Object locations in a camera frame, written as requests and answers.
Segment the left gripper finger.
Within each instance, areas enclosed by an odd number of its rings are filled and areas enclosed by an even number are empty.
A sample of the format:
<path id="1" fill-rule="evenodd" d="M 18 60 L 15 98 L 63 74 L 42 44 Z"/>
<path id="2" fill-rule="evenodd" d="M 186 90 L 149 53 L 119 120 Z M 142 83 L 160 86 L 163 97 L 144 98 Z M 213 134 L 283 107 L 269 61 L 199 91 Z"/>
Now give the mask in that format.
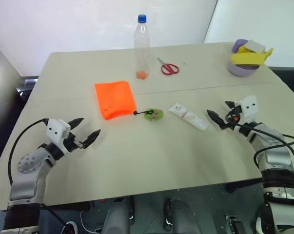
<path id="1" fill-rule="evenodd" d="M 74 128 L 76 128 L 83 120 L 84 118 L 80 117 L 69 121 L 68 124 L 70 126 L 70 129 L 73 130 Z"/>
<path id="2" fill-rule="evenodd" d="M 83 148 L 88 148 L 99 136 L 101 129 L 92 132 L 85 141 L 82 142 Z"/>

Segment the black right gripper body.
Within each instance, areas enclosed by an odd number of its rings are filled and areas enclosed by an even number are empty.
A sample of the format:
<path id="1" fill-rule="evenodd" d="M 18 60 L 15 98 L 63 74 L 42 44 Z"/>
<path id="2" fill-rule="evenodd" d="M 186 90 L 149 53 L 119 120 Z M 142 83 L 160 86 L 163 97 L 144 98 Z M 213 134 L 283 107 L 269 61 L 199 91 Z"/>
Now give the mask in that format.
<path id="1" fill-rule="evenodd" d="M 230 129 L 234 129 L 236 124 L 239 123 L 239 121 L 241 119 L 241 117 L 240 117 L 241 113 L 242 113 L 241 106 L 236 106 L 228 112 L 225 119 L 228 122 Z"/>

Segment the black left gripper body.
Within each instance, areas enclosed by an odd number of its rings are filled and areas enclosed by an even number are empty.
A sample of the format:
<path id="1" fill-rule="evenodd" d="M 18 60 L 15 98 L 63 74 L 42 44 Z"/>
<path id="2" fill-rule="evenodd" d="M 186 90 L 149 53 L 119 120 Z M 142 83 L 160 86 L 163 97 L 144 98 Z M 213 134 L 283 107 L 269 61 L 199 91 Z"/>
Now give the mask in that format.
<path id="1" fill-rule="evenodd" d="M 73 152 L 77 148 L 84 149 L 84 144 L 76 140 L 76 136 L 73 133 L 69 133 L 68 137 L 63 140 L 63 145 L 68 152 Z"/>

